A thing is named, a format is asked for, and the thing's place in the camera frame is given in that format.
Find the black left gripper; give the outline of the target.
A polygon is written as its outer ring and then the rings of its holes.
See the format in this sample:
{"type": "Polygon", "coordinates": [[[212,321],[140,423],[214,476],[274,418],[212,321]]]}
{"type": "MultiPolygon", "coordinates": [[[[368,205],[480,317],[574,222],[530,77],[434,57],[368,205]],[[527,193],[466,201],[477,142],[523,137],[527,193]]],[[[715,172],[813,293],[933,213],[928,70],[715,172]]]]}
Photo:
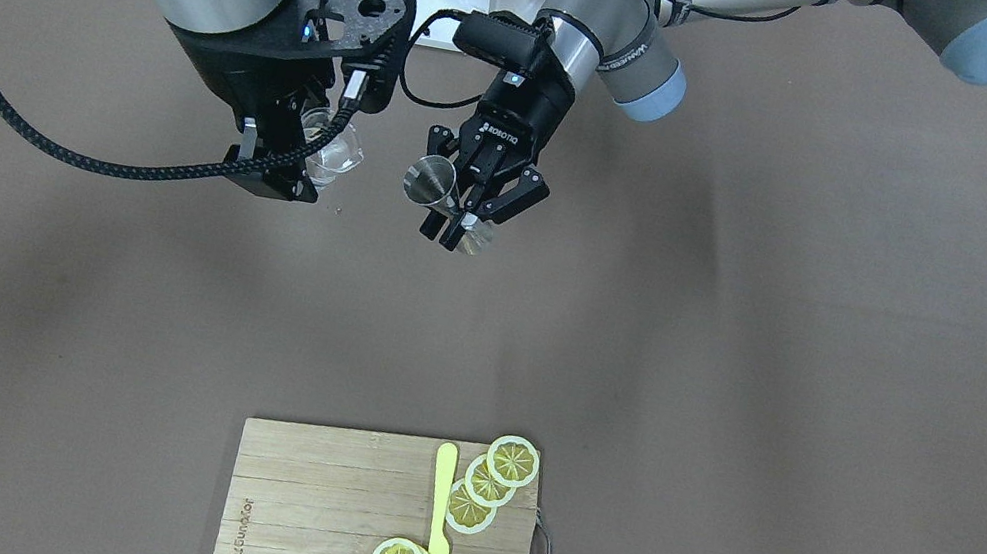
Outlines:
{"type": "Polygon", "coordinates": [[[498,71],[472,117],[461,125],[459,153],[449,157],[452,132],[431,129],[430,154],[422,158],[415,203],[427,209],[419,232],[449,251],[478,255],[494,243],[496,226],[543,201],[549,188],[538,156],[574,105],[571,79],[549,73],[530,78],[498,71]],[[508,192],[477,205],[462,202],[470,183],[508,192]]]}

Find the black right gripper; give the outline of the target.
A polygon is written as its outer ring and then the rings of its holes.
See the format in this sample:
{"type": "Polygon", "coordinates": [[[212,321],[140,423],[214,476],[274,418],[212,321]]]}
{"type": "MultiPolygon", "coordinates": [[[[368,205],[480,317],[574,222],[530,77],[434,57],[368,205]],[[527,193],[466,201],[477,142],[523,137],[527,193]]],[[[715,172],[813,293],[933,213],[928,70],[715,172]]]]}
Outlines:
{"type": "MultiPolygon", "coordinates": [[[[233,112],[243,134],[232,160],[306,150],[314,156],[328,128],[327,90],[336,83],[332,62],[303,55],[285,57],[285,36],[268,26],[230,34],[207,34],[171,25],[175,39],[205,86],[233,112]]],[[[316,203],[319,192],[307,161],[227,179],[256,197],[316,203]]]]}

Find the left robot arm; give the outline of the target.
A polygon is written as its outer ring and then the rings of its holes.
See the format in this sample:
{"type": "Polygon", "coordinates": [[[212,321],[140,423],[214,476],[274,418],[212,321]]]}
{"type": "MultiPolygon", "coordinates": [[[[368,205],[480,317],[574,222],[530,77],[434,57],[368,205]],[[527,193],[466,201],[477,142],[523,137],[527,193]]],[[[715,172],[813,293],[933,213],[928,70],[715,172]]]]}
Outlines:
{"type": "Polygon", "coordinates": [[[477,255],[499,224],[544,201],[543,149],[592,80],[631,120],[677,109],[687,71],[666,30],[775,25],[835,4],[893,11],[957,80],[987,86],[987,0],[542,0],[530,18],[458,13],[453,44],[495,70],[469,118],[431,128],[401,177],[425,211],[419,235],[477,255]]]}

